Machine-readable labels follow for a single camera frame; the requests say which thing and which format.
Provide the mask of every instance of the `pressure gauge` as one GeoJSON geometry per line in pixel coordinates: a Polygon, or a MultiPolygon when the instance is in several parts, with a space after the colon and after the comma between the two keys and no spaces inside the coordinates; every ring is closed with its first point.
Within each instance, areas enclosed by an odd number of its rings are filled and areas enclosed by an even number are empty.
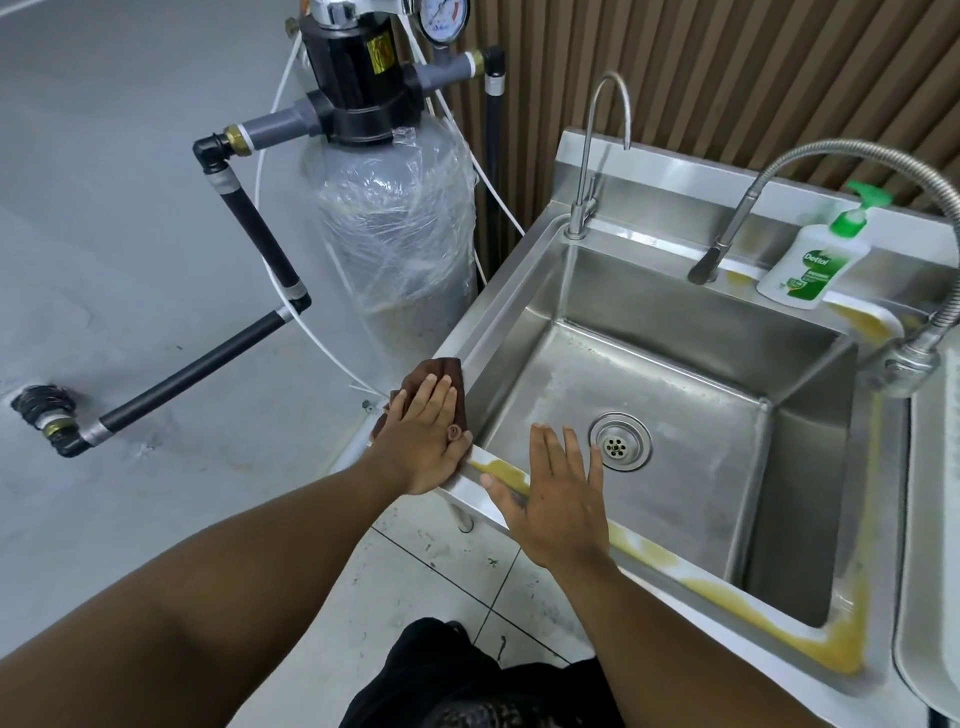
{"type": "Polygon", "coordinates": [[[451,45],[470,17],[469,0],[421,0],[420,29],[437,46],[451,45]]]}

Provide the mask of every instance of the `brown cloth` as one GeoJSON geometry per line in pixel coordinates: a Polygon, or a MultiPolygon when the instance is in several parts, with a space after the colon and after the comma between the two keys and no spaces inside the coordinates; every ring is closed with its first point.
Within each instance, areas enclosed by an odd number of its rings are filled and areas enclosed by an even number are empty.
{"type": "MultiPolygon", "coordinates": [[[[414,395],[420,389],[420,385],[426,380],[428,375],[436,376],[437,380],[443,378],[444,376],[449,376],[451,379],[451,386],[455,387],[457,390],[457,411],[453,415],[453,427],[459,427],[460,432],[467,430],[467,408],[464,405],[464,372],[460,366],[460,359],[455,356],[446,356],[441,359],[426,359],[417,365],[417,369],[408,374],[404,379],[403,383],[400,384],[400,389],[405,389],[407,392],[407,401],[403,404],[404,413],[407,411],[407,407],[410,406],[410,401],[414,398],[414,395]]],[[[390,401],[394,400],[399,389],[395,389],[390,393],[390,401]]],[[[384,407],[386,409],[390,406],[388,402],[384,407]]],[[[383,429],[383,425],[387,422],[387,415],[383,414],[380,416],[380,419],[376,421],[376,425],[373,426],[373,432],[370,433],[371,440],[380,434],[380,430],[383,429]]],[[[459,433],[450,434],[450,440],[456,440],[459,437],[459,433]]]]}

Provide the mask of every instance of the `wooden slat wall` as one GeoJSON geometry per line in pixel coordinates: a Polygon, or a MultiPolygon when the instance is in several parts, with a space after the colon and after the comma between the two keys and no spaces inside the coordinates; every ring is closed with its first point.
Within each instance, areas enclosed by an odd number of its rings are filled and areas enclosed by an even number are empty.
{"type": "MultiPolygon", "coordinates": [[[[461,49],[507,51],[498,189],[524,226],[546,204],[564,127],[584,128],[597,76],[620,71],[632,139],[760,169],[818,138],[899,147],[960,182],[960,0],[474,0],[461,49]]],[[[483,159],[483,93],[450,89],[458,123],[483,159]]],[[[612,93],[597,131],[622,133],[612,93]]],[[[815,158],[787,176],[838,189],[879,184],[928,209],[908,181],[874,164],[815,158]]],[[[478,235],[487,240],[478,188],[478,235]]],[[[500,252],[517,235],[503,218],[500,252]]]]}

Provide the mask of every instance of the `dettol hand wash bottle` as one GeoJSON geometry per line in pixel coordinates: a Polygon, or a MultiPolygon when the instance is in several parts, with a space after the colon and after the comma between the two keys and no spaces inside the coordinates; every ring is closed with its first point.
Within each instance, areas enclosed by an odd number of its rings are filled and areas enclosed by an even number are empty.
{"type": "Polygon", "coordinates": [[[890,195],[863,182],[849,182],[860,207],[842,213],[830,225],[800,229],[790,250],[756,285],[768,299],[797,308],[813,308],[830,287],[864,255],[870,243],[858,236],[867,225],[867,210],[890,205],[890,195]]]}

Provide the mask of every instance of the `sink rim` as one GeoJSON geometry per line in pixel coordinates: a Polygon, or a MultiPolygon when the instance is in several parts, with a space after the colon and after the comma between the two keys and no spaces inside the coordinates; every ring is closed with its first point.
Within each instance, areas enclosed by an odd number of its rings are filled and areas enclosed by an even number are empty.
{"type": "MultiPolygon", "coordinates": [[[[655,255],[649,255],[650,251],[657,251],[658,255],[670,255],[672,262],[677,262],[677,257],[692,259],[703,250],[702,247],[686,246],[685,249],[689,255],[682,255],[679,249],[684,246],[677,241],[658,240],[636,231],[626,230],[622,235],[616,235],[610,232],[611,229],[616,228],[615,225],[603,223],[597,226],[603,229],[598,230],[593,225],[596,221],[591,221],[588,235],[584,240],[573,243],[560,234],[567,217],[563,206],[557,203],[547,206],[535,226],[528,231],[515,252],[508,257],[501,271],[491,281],[491,285],[481,294],[468,315],[447,337],[438,351],[437,356],[459,356],[462,359],[466,393],[470,391],[479,374],[489,364],[520,311],[527,306],[539,287],[538,271],[543,270],[543,265],[549,265],[551,258],[562,255],[568,246],[592,249],[602,255],[613,255],[648,269],[651,265],[645,263],[656,258],[655,255]]],[[[827,308],[818,307],[812,311],[801,311],[768,302],[756,293],[751,295],[752,287],[744,286],[743,281],[736,280],[734,276],[722,275],[711,287],[724,295],[745,298],[749,303],[773,308],[778,312],[808,320],[838,333],[853,335],[864,344],[872,346],[878,343],[870,340],[869,336],[865,336],[850,321],[827,308]]],[[[851,306],[851,308],[875,318],[881,318],[876,316],[878,306],[869,302],[859,303],[861,305],[851,306]]],[[[881,323],[887,326],[891,335],[895,335],[891,320],[896,320],[892,314],[886,313],[887,316],[882,317],[881,323]]],[[[858,493],[849,483],[844,484],[838,551],[841,543],[850,542],[856,546],[850,562],[843,571],[834,574],[831,618],[827,625],[819,629],[808,627],[759,602],[755,597],[746,595],[736,587],[727,585],[738,595],[746,597],[748,603],[751,599],[757,602],[757,604],[750,603],[752,608],[756,608],[751,614],[735,616],[728,609],[718,606],[717,602],[723,601],[724,596],[712,595],[713,599],[711,599],[711,595],[703,594],[709,591],[706,589],[697,594],[691,591],[689,583],[684,585],[682,581],[677,580],[675,573],[671,574],[670,570],[658,568],[656,564],[644,565],[642,562],[637,562],[631,564],[633,568],[626,570],[632,578],[662,589],[697,611],[726,624],[751,642],[776,652],[804,672],[844,692],[860,692],[866,686],[882,679],[892,668],[889,646],[893,638],[900,567],[900,513],[897,504],[905,484],[906,467],[906,405],[893,400],[875,398],[872,393],[862,391],[859,385],[854,396],[852,428],[857,427],[863,430],[864,434],[857,439],[860,447],[852,445],[851,450],[853,456],[864,461],[863,467],[858,470],[867,474],[869,482],[865,487],[869,487],[870,491],[864,497],[866,501],[864,512],[858,514],[859,509],[854,507],[858,493]],[[854,609],[845,612],[845,605],[851,603],[854,609]],[[857,653],[854,655],[855,660],[849,659],[849,655],[845,654],[834,654],[832,658],[827,654],[825,658],[824,650],[812,650],[816,656],[811,656],[811,650],[804,651],[801,649],[802,644],[798,646],[797,640],[822,642],[830,639],[830,635],[837,632],[836,624],[840,623],[834,619],[834,616],[841,612],[852,615],[845,623],[852,624],[853,627],[845,628],[847,632],[842,638],[844,644],[836,646],[836,649],[842,651],[852,644],[853,651],[857,653]],[[788,636],[793,635],[797,640],[794,640],[792,645],[788,645],[783,641],[783,635],[772,636],[778,630],[766,628],[769,624],[765,626],[764,622],[772,622],[775,627],[785,626],[788,636]],[[825,662],[832,668],[824,667],[825,662]]],[[[470,487],[476,487],[475,481],[469,475],[461,474],[447,486],[446,494],[458,505],[492,521],[501,530],[506,530],[502,517],[495,508],[492,508],[486,493],[471,492],[470,487]]],[[[693,565],[688,565],[692,569],[697,569],[693,565]]],[[[836,568],[841,570],[842,565],[838,564],[836,568]]]]}

